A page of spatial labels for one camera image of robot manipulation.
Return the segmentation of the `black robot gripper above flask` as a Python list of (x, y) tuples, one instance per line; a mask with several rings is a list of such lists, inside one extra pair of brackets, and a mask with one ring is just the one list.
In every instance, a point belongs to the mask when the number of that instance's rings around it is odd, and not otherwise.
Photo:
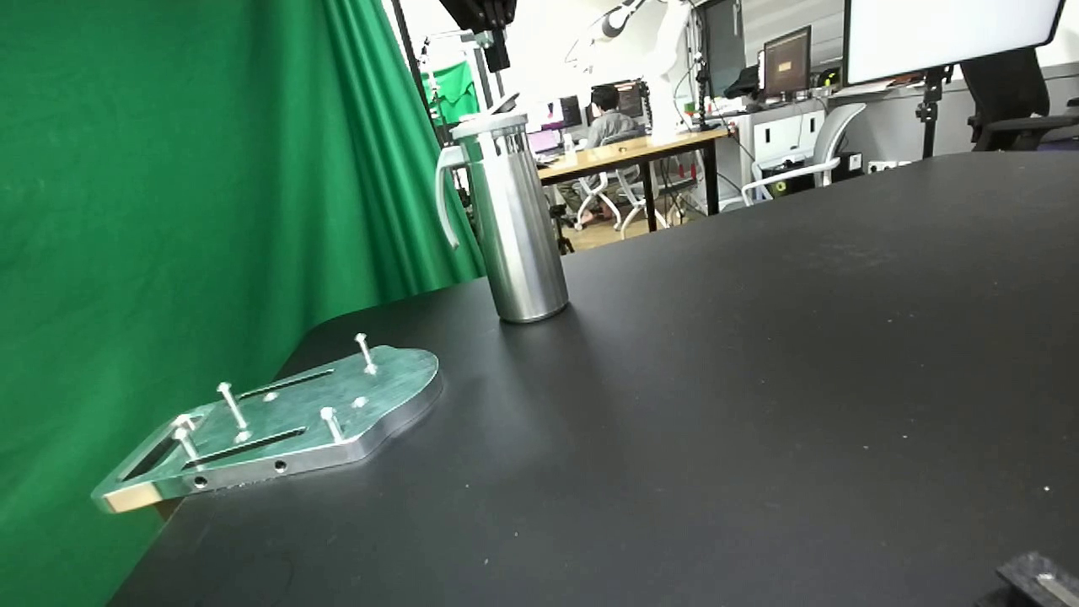
[(473, 33), (489, 33), (487, 65), (501, 71), (509, 65), (507, 28), (515, 21), (515, 0), (442, 0), (449, 16)]

